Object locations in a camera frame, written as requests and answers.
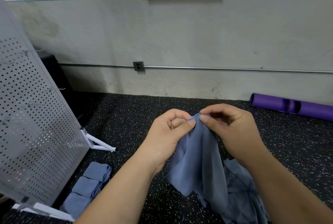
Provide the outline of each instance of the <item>purple tube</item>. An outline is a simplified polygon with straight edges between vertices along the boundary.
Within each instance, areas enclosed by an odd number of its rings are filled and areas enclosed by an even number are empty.
[[[284,113],[333,121],[333,106],[252,93],[250,105]]]

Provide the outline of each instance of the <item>pegboard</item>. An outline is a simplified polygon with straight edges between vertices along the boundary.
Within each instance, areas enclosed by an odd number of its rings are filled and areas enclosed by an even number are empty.
[[[0,0],[0,191],[51,206],[89,149],[80,125]]]

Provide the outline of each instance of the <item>left hand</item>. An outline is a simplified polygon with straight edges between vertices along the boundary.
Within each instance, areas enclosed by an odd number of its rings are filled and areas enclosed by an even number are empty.
[[[148,135],[139,147],[137,154],[148,159],[153,165],[154,174],[159,173],[165,161],[173,154],[181,137],[195,126],[195,120],[184,111],[171,109],[157,117]]]

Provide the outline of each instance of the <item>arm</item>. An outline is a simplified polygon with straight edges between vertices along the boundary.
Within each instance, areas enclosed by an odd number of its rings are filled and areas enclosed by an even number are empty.
[[[181,110],[172,109],[156,118],[144,142],[121,167],[76,224],[137,223],[152,178],[176,149],[179,139],[195,121]]]
[[[273,223],[333,223],[333,212],[270,154],[250,112],[219,104],[200,113],[251,174]]]

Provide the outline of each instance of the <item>gray wall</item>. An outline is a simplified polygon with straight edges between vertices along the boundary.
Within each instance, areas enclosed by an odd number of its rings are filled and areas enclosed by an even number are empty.
[[[61,63],[332,70],[333,0],[8,2]],[[76,90],[333,103],[333,74],[63,67]]]

